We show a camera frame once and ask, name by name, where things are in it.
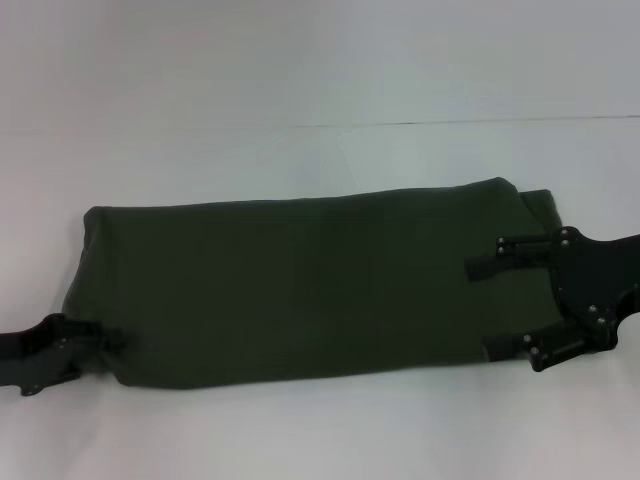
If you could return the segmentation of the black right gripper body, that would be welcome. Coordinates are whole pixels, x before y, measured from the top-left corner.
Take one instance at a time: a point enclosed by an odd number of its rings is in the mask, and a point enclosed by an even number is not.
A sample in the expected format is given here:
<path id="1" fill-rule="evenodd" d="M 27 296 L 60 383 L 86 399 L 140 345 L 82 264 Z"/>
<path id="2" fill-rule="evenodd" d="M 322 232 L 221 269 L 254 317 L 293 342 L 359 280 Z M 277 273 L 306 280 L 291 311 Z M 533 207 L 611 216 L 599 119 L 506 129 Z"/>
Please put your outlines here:
<path id="1" fill-rule="evenodd" d="M 561 311 L 590 349 L 614 349 L 621 323 L 639 312 L 639 237 L 593 240 L 564 226 L 552 237 L 550 260 Z"/>

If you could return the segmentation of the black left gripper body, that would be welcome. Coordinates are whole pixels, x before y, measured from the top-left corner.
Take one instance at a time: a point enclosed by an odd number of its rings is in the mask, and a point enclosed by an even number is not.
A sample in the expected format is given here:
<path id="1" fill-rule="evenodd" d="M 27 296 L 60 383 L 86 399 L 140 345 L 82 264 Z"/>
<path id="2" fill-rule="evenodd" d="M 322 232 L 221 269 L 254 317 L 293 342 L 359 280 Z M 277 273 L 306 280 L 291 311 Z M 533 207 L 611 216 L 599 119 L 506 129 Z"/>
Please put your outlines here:
<path id="1" fill-rule="evenodd" d="M 17 387 L 29 397 L 79 379 L 74 334 L 64 317 L 46 317 L 27 330 L 2 334 L 1 386 Z"/>

